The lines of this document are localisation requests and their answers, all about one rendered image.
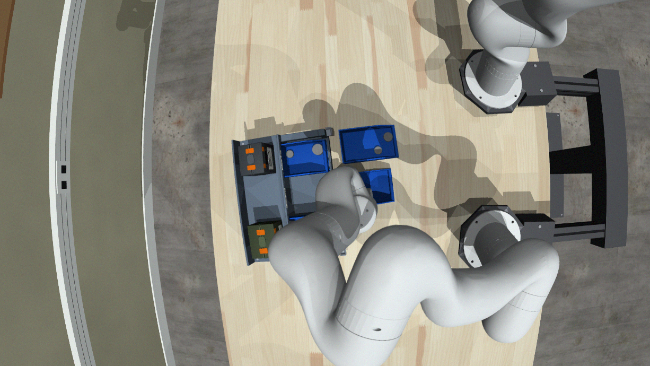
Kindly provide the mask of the grey metal shelf rack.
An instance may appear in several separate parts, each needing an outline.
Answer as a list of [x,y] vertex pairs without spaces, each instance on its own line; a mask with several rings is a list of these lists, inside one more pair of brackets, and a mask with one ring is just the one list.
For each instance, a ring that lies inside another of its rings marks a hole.
[[[309,140],[326,140],[331,171],[333,166],[330,136],[332,136],[332,128],[325,127],[325,129],[310,130],[309,132],[285,135],[277,134],[245,141],[231,140],[237,204],[247,266],[255,262],[269,262],[269,258],[252,259],[248,225],[269,220],[282,220],[284,227],[289,224],[290,216],[317,212],[315,191],[320,179],[327,172],[284,178],[280,144]],[[241,176],[237,147],[255,142],[264,142],[274,146],[276,173],[259,176]]]

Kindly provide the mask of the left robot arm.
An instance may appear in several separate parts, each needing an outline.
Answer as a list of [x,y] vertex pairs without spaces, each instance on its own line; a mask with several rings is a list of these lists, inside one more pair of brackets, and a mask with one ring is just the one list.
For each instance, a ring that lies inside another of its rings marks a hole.
[[481,321],[500,343],[526,335],[558,274],[554,246],[521,240],[510,214],[490,210],[465,233],[465,257],[474,268],[451,268],[429,234],[391,225],[365,240],[346,281],[338,255],[373,226],[374,201],[355,167],[334,168],[317,185],[317,212],[279,229],[268,246],[271,266],[299,300],[326,359],[381,366],[419,303],[441,327]]

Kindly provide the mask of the dark grey case with orange latches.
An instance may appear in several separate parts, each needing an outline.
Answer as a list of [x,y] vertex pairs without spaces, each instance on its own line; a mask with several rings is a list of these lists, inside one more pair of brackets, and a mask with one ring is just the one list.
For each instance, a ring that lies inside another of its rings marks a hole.
[[238,146],[241,176],[276,173],[274,146],[257,142]]

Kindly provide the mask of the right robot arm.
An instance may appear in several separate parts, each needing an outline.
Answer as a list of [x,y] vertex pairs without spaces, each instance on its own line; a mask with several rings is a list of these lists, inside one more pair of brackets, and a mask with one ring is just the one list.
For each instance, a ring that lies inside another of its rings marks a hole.
[[520,97],[530,47],[556,47],[566,37],[571,15],[622,1],[629,0],[472,0],[467,20],[483,51],[467,62],[467,87],[488,107],[511,106]]

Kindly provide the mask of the olive green case with orange latches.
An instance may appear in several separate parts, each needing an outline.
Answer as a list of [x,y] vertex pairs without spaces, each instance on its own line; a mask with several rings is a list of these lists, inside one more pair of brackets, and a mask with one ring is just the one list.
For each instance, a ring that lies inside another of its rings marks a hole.
[[282,227],[282,220],[257,222],[247,226],[252,259],[268,258],[269,243]]

